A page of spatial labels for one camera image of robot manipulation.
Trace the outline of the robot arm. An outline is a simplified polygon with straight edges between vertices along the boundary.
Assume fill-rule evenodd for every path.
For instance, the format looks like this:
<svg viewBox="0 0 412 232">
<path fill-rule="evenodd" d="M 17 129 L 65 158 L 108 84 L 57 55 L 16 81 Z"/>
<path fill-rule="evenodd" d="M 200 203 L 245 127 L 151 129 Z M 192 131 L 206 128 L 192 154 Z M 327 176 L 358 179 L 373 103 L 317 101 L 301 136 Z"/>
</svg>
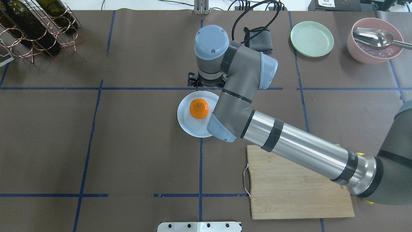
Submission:
<svg viewBox="0 0 412 232">
<path fill-rule="evenodd" d="M 267 89 L 274 78 L 276 59 L 230 41 L 218 25 L 199 29 L 194 52 L 198 76 L 188 86 L 222 87 L 207 125 L 214 137 L 227 142 L 243 138 L 346 186 L 359 198 L 411 204 L 411 101 L 394 116 L 378 154 L 359 155 L 252 109 L 257 90 Z"/>
</svg>

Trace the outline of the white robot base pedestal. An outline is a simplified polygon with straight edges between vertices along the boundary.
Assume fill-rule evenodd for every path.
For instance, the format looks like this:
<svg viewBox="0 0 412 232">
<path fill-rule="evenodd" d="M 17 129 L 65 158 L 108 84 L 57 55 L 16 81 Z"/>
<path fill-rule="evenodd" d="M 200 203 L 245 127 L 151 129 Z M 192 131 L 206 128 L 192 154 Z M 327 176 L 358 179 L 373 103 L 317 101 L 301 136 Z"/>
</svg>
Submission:
<svg viewBox="0 0 412 232">
<path fill-rule="evenodd" d="M 242 225 L 235 221 L 214 222 L 163 222 L 158 232 L 242 232 Z"/>
</svg>

